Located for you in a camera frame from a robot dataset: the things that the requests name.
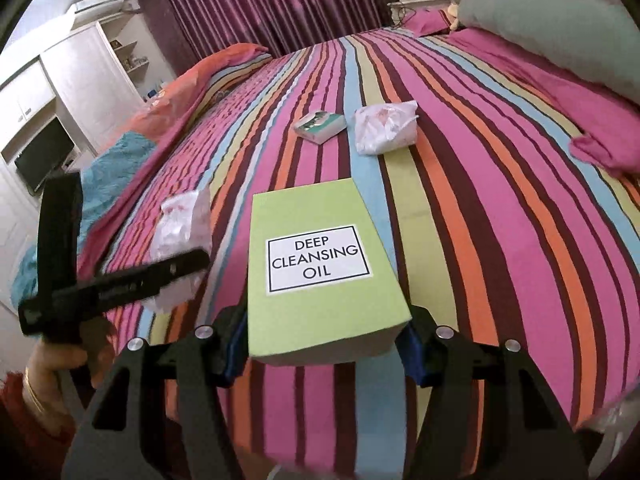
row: bracelet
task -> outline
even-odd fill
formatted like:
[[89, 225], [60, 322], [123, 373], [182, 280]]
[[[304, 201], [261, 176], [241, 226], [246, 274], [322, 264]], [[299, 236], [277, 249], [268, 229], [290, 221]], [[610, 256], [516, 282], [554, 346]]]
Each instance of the bracelet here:
[[29, 369], [28, 368], [24, 369], [24, 381], [23, 381], [23, 383], [24, 383], [24, 386], [26, 386], [26, 388], [27, 388], [27, 391], [29, 393], [29, 396], [31, 397], [31, 400], [36, 405], [36, 409], [40, 413], [45, 413], [47, 410], [45, 409], [45, 407], [40, 402], [40, 399], [36, 395], [36, 392], [33, 391], [33, 388], [31, 387], [31, 383], [29, 382]]

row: green box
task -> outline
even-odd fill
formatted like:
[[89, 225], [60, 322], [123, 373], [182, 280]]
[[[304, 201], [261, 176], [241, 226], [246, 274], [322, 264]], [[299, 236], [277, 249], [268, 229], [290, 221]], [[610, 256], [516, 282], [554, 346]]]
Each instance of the green box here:
[[254, 196], [249, 354], [271, 365], [387, 352], [411, 319], [353, 180]]

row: white plastic bag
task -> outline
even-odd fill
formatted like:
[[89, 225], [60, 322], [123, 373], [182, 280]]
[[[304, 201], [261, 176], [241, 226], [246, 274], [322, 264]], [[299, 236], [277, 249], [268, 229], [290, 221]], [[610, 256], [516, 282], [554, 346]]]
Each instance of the white plastic bag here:
[[418, 108], [416, 101], [365, 106], [355, 114], [356, 150], [361, 155], [380, 155], [415, 144]]
[[[202, 191], [172, 196], [162, 203], [161, 208], [162, 218], [149, 248], [153, 262], [197, 248], [203, 248], [211, 254], [208, 186]], [[144, 300], [142, 305], [158, 314], [168, 314], [181, 303], [195, 297], [203, 276], [204, 271], [180, 278], [162, 288], [156, 297]]]

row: deep cleansing oil label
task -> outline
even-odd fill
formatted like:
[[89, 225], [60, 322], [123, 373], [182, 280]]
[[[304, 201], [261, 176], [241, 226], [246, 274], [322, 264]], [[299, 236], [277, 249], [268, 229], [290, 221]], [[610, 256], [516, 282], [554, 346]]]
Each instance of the deep cleansing oil label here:
[[355, 225], [267, 240], [267, 294], [372, 275]]

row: green pillow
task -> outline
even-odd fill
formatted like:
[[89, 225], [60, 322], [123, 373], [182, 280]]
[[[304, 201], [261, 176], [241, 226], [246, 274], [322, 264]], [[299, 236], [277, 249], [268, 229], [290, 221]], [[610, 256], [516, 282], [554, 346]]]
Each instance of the green pillow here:
[[622, 6], [600, 0], [462, 0], [458, 17], [640, 104], [640, 30]]

